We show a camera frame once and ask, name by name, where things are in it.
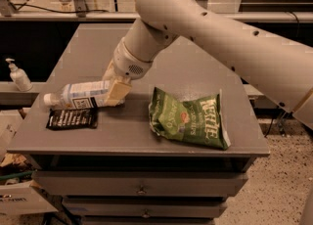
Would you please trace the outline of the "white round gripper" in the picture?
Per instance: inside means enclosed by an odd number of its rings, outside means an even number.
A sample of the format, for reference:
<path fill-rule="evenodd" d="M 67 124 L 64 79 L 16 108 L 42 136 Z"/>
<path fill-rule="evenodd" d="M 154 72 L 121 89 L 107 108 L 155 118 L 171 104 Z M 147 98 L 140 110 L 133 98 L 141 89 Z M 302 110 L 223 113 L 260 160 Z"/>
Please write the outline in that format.
<path fill-rule="evenodd" d="M 110 80 L 105 104 L 109 107 L 121 105 L 131 91 L 131 79 L 142 78 L 152 66 L 152 62 L 142 62 L 126 48 L 124 38 L 116 46 L 102 79 Z"/>

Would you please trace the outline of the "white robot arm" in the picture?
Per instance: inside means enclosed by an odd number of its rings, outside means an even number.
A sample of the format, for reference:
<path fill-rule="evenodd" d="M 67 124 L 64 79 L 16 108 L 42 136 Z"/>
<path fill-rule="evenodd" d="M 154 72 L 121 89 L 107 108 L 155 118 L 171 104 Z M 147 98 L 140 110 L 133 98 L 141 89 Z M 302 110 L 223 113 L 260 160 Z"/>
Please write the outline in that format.
<path fill-rule="evenodd" d="M 143 77 L 157 54 L 183 36 L 313 129 L 313 48 L 212 13 L 196 0 L 136 0 L 139 17 L 115 48 L 104 79 L 110 95 Z"/>

